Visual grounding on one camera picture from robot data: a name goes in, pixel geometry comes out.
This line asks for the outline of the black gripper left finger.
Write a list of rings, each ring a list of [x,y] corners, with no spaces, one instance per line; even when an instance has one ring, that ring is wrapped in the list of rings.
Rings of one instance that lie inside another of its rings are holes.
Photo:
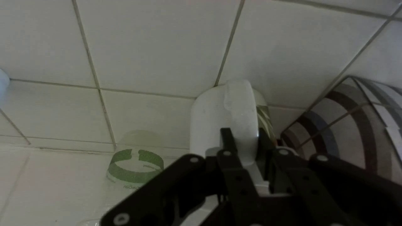
[[[207,196],[216,196],[218,206],[202,226],[258,225],[258,196],[239,163],[232,132],[222,128],[219,136],[214,156],[180,157],[104,214],[100,226],[179,226]]]

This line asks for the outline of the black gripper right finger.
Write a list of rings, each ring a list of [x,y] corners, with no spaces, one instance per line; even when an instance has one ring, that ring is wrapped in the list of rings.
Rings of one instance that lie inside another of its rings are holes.
[[[402,226],[402,186],[334,156],[271,151],[267,180],[301,226]]]

